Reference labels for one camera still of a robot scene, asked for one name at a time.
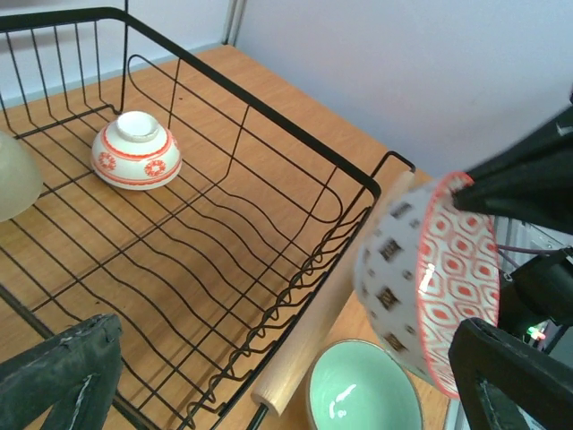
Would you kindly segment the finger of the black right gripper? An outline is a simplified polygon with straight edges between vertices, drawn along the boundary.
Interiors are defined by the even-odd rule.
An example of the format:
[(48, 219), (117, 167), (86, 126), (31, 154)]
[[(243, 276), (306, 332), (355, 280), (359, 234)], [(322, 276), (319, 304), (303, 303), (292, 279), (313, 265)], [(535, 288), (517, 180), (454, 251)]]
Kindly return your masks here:
[(453, 194), (461, 211), (532, 224), (570, 224), (572, 108), (467, 174), (474, 183)]

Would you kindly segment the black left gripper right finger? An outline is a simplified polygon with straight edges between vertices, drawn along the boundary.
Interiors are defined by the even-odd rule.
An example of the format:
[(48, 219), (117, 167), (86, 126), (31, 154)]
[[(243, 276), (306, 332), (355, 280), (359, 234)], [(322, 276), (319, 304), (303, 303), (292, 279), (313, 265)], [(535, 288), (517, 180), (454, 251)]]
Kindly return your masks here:
[(449, 348), (472, 429), (572, 427), (572, 368), (479, 319), (464, 320)]

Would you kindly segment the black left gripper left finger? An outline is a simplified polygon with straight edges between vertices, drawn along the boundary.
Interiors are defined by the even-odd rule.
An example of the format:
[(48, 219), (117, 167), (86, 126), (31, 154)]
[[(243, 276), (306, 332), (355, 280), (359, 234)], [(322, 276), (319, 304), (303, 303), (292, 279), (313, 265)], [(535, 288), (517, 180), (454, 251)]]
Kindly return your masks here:
[(114, 314), (80, 322), (1, 364), (1, 427), (101, 429), (122, 373)]

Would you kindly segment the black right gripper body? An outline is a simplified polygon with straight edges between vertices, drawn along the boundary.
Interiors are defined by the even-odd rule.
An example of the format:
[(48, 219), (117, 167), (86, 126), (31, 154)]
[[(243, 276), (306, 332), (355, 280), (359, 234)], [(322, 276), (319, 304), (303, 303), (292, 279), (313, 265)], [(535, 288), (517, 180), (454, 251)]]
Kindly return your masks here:
[(512, 273), (500, 275), (497, 326), (524, 334), (547, 320), (572, 325), (572, 250), (539, 254)]

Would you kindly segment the red diamond pattern bowl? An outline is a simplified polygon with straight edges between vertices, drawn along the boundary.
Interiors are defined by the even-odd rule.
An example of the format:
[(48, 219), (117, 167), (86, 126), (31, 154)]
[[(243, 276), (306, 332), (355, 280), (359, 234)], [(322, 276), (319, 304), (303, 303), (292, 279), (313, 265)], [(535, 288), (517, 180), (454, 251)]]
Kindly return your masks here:
[(460, 211), (473, 183), (452, 172), (402, 194), (363, 241), (353, 285), (381, 345), (404, 368), (457, 399), (449, 347), (468, 318), (499, 317), (492, 217)]

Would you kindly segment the black wire dish rack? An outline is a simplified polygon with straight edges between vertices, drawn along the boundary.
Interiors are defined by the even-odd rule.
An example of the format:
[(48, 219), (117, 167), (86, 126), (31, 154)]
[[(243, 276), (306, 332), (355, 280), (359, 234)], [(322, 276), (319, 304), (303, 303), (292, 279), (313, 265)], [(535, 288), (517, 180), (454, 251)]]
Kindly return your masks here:
[[(90, 164), (131, 110), (181, 147), (159, 189), (115, 188)], [(2, 13), (1, 127), (44, 180), (1, 225), (1, 357), (115, 315), (110, 429), (267, 426), (251, 384), (412, 168), (236, 49), (191, 54), (129, 5)]]

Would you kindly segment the beige leaf pattern bowl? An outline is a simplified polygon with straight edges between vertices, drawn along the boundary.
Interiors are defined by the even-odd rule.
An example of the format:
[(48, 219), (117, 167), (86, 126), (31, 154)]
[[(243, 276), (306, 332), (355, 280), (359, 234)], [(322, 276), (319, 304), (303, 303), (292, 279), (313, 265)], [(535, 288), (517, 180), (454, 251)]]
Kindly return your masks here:
[(39, 197), (43, 178), (24, 146), (1, 132), (1, 221), (26, 211)]

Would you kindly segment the orange floral white bowl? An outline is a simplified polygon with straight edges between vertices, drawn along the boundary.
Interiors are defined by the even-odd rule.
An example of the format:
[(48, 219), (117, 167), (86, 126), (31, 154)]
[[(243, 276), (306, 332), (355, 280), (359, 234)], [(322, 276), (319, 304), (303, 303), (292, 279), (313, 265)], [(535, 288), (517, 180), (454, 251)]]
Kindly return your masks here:
[(168, 128), (149, 113), (129, 111), (98, 132), (91, 146), (90, 164), (110, 185), (147, 191), (175, 179), (183, 159)]

